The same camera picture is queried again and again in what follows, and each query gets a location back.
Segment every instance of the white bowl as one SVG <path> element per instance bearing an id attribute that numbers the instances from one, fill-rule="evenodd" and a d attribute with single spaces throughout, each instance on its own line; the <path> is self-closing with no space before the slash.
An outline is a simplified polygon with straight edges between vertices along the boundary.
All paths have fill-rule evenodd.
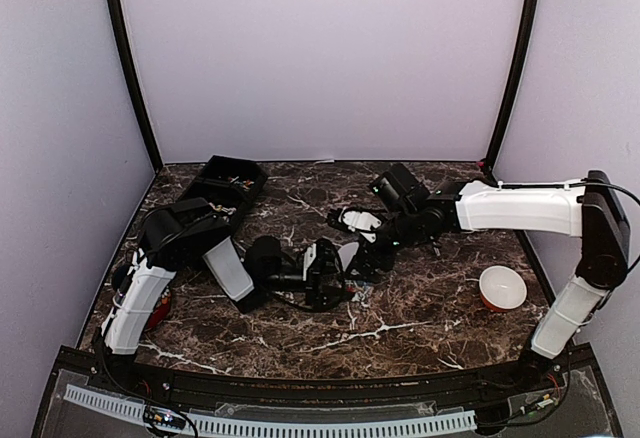
<path id="1" fill-rule="evenodd" d="M 527 299 L 527 285 L 511 268 L 491 266 L 480 275 L 480 295 L 492 311 L 513 310 Z"/>

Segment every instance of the marble surface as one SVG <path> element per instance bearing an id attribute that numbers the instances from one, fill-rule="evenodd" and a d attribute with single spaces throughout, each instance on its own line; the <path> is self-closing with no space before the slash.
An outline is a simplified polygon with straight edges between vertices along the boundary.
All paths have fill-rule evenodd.
<path id="1" fill-rule="evenodd" d="M 472 163 L 406 163 L 429 189 L 443 180 L 480 177 Z M 321 237 L 336 244 L 353 235 L 329 228 L 330 208 L 379 208 L 367 189 L 389 163 L 265 163 L 270 178 L 235 236 L 241 254 L 265 234 L 298 252 Z M 130 258 L 142 215 L 177 199 L 202 165 L 168 165 L 159 174 L 114 267 Z M 382 282 L 362 288 L 360 301 L 309 314 L 271 302 L 241 315 L 210 272 L 188 269 L 172 282 L 169 318 L 142 337 L 138 360 L 176 369 L 245 377 L 289 379 L 373 378 L 475 368 L 514 360 L 547 310 L 546 300 L 512 232 L 449 234 L 442 254 L 405 249 Z M 518 271 L 525 304 L 492 313 L 478 291 L 480 273 L 492 265 Z M 81 348 L 110 309 L 112 290 L 100 291 Z"/>

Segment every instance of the white wall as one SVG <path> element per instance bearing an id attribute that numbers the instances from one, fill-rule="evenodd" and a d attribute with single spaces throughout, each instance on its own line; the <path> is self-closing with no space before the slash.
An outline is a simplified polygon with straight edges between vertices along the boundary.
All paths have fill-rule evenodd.
<path id="1" fill-rule="evenodd" d="M 606 171 L 640 194 L 640 0 L 540 0 L 518 99 L 496 174 L 563 180 Z M 631 254 L 640 248 L 640 210 Z M 531 234 L 558 290 L 580 242 Z M 585 328 L 620 413 L 625 436 L 640 436 L 640 272 L 628 277 Z"/>
<path id="2" fill-rule="evenodd" d="M 105 0 L 0 0 L 1 436 L 29 436 L 152 178 Z"/>
<path id="3" fill-rule="evenodd" d="M 123 0 L 167 162 L 481 159 L 523 0 Z"/>

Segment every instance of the wire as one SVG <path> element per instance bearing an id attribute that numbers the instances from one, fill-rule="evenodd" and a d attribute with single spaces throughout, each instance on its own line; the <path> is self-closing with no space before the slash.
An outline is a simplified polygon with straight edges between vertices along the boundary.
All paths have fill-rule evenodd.
<path id="1" fill-rule="evenodd" d="M 564 403 L 567 396 L 569 395 L 570 388 L 571 388 L 571 353 L 568 352 L 567 353 L 567 386 L 564 389 L 564 393 L 556 403 L 556 406 L 554 406 L 551 409 L 551 411 L 549 411 L 546 415 L 544 415 L 541 418 L 538 418 L 535 421 L 528 421 L 525 423 L 506 423 L 504 426 L 509 428 L 522 428 L 524 426 L 537 425 L 538 423 L 542 423 L 543 421 L 548 420 L 556 411 L 560 409 L 560 406 Z"/>
<path id="2" fill-rule="evenodd" d="M 477 383 L 480 385 L 489 385 L 489 386 L 493 386 L 494 388 L 498 388 L 499 390 L 511 390 L 512 388 L 516 387 L 516 383 L 496 383 L 495 381 L 489 381 L 489 380 L 476 380 L 473 383 Z"/>
<path id="3" fill-rule="evenodd" d="M 105 337 L 107 336 L 107 333 L 109 332 L 109 328 L 111 328 L 111 323 L 113 323 L 113 319 L 111 319 L 107 323 L 107 326 L 105 327 L 103 336 L 105 336 Z M 100 359 L 100 362 L 102 364 L 102 369 L 104 370 L 105 374 L 107 375 L 107 378 L 109 378 L 109 381 L 118 390 L 120 390 L 123 394 L 125 394 L 127 396 L 130 396 L 130 397 L 133 397 L 133 398 L 138 398 L 138 399 L 142 400 L 146 404 L 152 404 L 152 405 L 155 405 L 155 406 L 157 406 L 159 408 L 162 408 L 162 409 L 165 409 L 165 410 L 170 410 L 172 413 L 175 413 L 176 415 L 178 415 L 181 418 L 183 418 L 189 424 L 189 426 L 193 430 L 194 438 L 198 438 L 198 436 L 200 436 L 199 433 L 198 433 L 198 428 L 196 427 L 196 424 L 193 422 L 193 420 L 191 418 L 189 418 L 189 416 L 187 416 L 186 413 L 183 413 L 180 410 L 176 410 L 176 409 L 172 408 L 167 403 L 161 403 L 161 402 L 153 400 L 153 399 L 151 399 L 149 397 L 144 397 L 142 395 L 139 395 L 138 393 L 135 393 L 133 391 L 127 390 L 124 386 L 122 386 L 120 383 L 118 383 L 116 381 L 116 379 L 113 377 L 113 375 L 111 374 L 111 372 L 109 371 L 109 367 L 107 366 L 107 359 L 106 359 L 105 353 L 104 353 L 104 348 L 103 347 L 98 347 L 98 348 L 99 349 L 94 349 L 94 351 L 96 352 L 96 356 L 98 356 L 98 358 Z"/>
<path id="4" fill-rule="evenodd" d="M 556 411 L 558 411 L 560 406 L 564 403 L 565 399 L 567 398 L 567 395 L 569 395 L 570 388 L 571 388 L 571 352 L 567 348 L 567 386 L 565 387 L 564 394 L 560 397 L 560 399 L 558 399 L 558 402 L 551 409 L 551 411 L 546 413 L 543 417 L 534 421 L 527 421 L 524 423 L 510 423 L 510 421 L 516 418 L 519 418 L 520 416 L 526 416 L 526 415 L 521 415 L 521 411 L 518 410 L 516 413 L 512 413 L 511 416 L 508 416 L 503 420 L 488 422 L 488 423 L 477 422 L 476 425 L 478 426 L 478 428 L 497 428 L 500 426 L 507 427 L 507 428 L 522 428 L 525 426 L 537 425 L 538 423 L 542 423 L 543 421 L 549 419 Z"/>
<path id="5" fill-rule="evenodd" d="M 627 190 L 626 188 L 623 188 L 621 186 L 618 185 L 614 185 L 612 183 L 600 183 L 597 181 L 582 181 L 580 183 L 571 183 L 569 185 L 570 188 L 576 188 L 578 186 L 599 186 L 601 188 L 609 188 L 611 190 L 615 190 L 615 191 L 619 191 L 620 193 L 627 195 L 629 198 L 631 198 L 638 206 L 640 206 L 640 198 L 638 198 L 636 195 L 634 195 L 633 193 L 631 193 L 629 190 Z M 633 269 L 638 266 L 638 263 L 640 263 L 640 253 L 638 254 L 638 257 L 633 261 L 633 263 L 631 263 L 631 266 L 629 266 L 629 268 L 627 268 L 627 274 L 631 273 L 631 271 L 633 271 Z"/>
<path id="6" fill-rule="evenodd" d="M 638 206 L 640 206 L 640 198 L 638 198 L 635 194 L 633 194 L 632 192 L 630 192 L 629 190 L 627 190 L 626 188 L 623 188 L 622 186 L 619 185 L 614 185 L 613 183 L 600 183 L 599 181 L 589 181 L 588 178 L 581 180 L 581 181 L 577 181 L 575 183 L 569 183 L 567 185 L 565 185 L 564 183 L 533 183 L 533 184 L 524 184 L 524 183 L 507 183 L 507 184 L 503 184 L 502 188 L 505 190 L 518 190 L 520 188 L 551 188 L 551 189 L 559 189 L 559 188 L 564 188 L 565 186 L 568 186 L 569 188 L 578 188 L 581 186 L 597 186 L 600 188 L 609 188 L 611 190 L 615 190 L 618 191 L 624 195 L 627 195 L 629 198 L 631 198 Z M 633 261 L 633 263 L 631 263 L 631 266 L 629 266 L 627 268 L 627 274 L 631 273 L 633 271 L 633 269 L 638 266 L 638 264 L 640 263 L 640 253 L 638 253 L 637 258 Z"/>
<path id="7" fill-rule="evenodd" d="M 553 382 L 553 388 L 554 388 L 553 392 L 556 394 L 558 398 L 560 398 L 560 385 L 558 385 L 558 380 L 556 380 L 556 377 L 553 376 L 551 373 L 547 374 L 547 378 L 549 378 L 549 380 Z"/>
<path id="8" fill-rule="evenodd" d="M 318 308 L 312 308 L 310 306 L 303 306 L 303 305 L 299 305 L 297 303 L 294 303 L 293 301 L 289 301 L 285 298 L 282 298 L 280 295 L 278 295 L 277 293 L 275 293 L 273 290 L 269 289 L 267 286 L 265 286 L 263 283 L 260 282 L 260 280 L 253 280 L 253 282 L 265 293 L 267 293 L 269 296 L 271 296 L 274 300 L 290 306 L 292 308 L 295 308 L 296 310 L 299 311 L 304 311 L 306 313 L 324 313 L 330 310 L 333 310 L 334 308 L 337 308 L 338 305 L 340 305 L 340 303 L 342 303 L 344 301 L 344 297 L 345 294 L 347 292 L 347 278 L 346 278 L 346 273 L 345 270 L 342 266 L 342 260 L 340 258 L 340 255 L 338 254 L 338 251 L 336 250 L 336 247 L 332 244 L 331 245 L 331 253 L 333 254 L 334 260 L 336 262 L 336 267 L 338 268 L 338 276 L 339 276 L 339 281 L 340 281 L 340 294 L 333 300 L 330 301 L 329 303 L 327 303 L 324 306 L 318 307 Z M 285 257 L 285 259 L 287 259 L 289 262 L 293 262 L 295 263 L 295 260 L 292 260 L 287 254 L 282 253 L 282 255 Z"/>
<path id="9" fill-rule="evenodd" d="M 138 384 L 144 386 L 144 388 L 145 388 L 145 390 L 147 392 L 147 396 L 149 398 L 153 398 L 153 393 L 151 392 L 151 387 L 149 386 L 149 383 L 147 383 L 145 380 L 140 380 L 140 382 Z"/>
<path id="10" fill-rule="evenodd" d="M 347 211 L 358 211 L 363 213 L 371 213 L 372 215 L 375 213 L 387 214 L 390 213 L 388 210 L 384 208 L 365 208 L 362 206 L 346 206 L 342 209 L 342 213 L 346 213 Z"/>

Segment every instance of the black metal frame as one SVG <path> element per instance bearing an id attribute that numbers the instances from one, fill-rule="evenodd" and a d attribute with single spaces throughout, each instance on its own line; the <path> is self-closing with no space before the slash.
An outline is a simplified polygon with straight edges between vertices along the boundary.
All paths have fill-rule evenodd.
<path id="1" fill-rule="evenodd" d="M 482 160 L 483 169 L 489 172 L 493 170 L 496 164 L 504 136 L 507 132 L 507 127 L 509 126 L 509 119 L 511 118 L 513 105 L 516 101 L 520 78 L 522 77 L 522 70 L 524 69 L 524 62 L 527 57 L 537 4 L 538 0 L 524 0 L 522 6 L 520 27 L 518 28 L 518 37 L 516 38 L 516 46 L 513 51 L 509 77 L 507 78 L 507 84 L 504 89 L 500 111 L 498 112 L 498 119 L 496 120 L 493 135 L 491 136 L 491 142 L 489 143 L 489 149 L 487 150 L 486 157 Z"/>
<path id="2" fill-rule="evenodd" d="M 567 369 L 566 358 L 564 354 L 557 360 L 562 370 Z M 432 400 L 436 401 L 439 409 L 463 407 L 467 410 L 479 410 L 503 404 L 514 394 L 513 390 L 489 389 L 479 383 L 496 376 L 508 375 L 515 365 L 515 362 L 509 362 L 472 370 L 370 380 L 241 378 L 171 370 L 138 363 L 133 364 L 132 372 L 149 384 L 156 400 L 162 403 L 170 402 L 172 407 L 183 411 L 188 411 L 189 408 L 215 409 L 222 403 L 343 408 Z M 591 366 L 593 370 L 607 408 L 612 431 L 616 436 L 622 436 L 611 396 L 589 344 L 578 345 L 572 349 L 571 369 L 585 366 Z M 99 369 L 99 363 L 93 353 L 62 347 L 49 375 L 33 428 L 33 438 L 40 436 L 51 393 L 62 369 L 88 376 L 91 386 L 118 391 L 103 376 L 95 373 L 95 370 Z"/>
<path id="3" fill-rule="evenodd" d="M 153 135 L 151 121 L 149 120 L 142 90 L 138 81 L 133 55 L 131 54 L 131 47 L 129 46 L 124 15 L 122 13 L 122 3 L 120 0 L 107 0 L 107 5 L 109 7 L 109 15 L 111 15 L 111 26 L 113 27 L 113 35 L 116 39 L 118 54 L 120 55 L 122 71 L 125 81 L 127 82 L 127 88 L 129 89 L 131 104 L 136 114 L 140 133 L 142 133 L 142 139 L 147 148 L 147 154 L 149 155 L 153 169 L 158 172 L 163 167 L 162 157 L 160 156 L 160 150 Z"/>

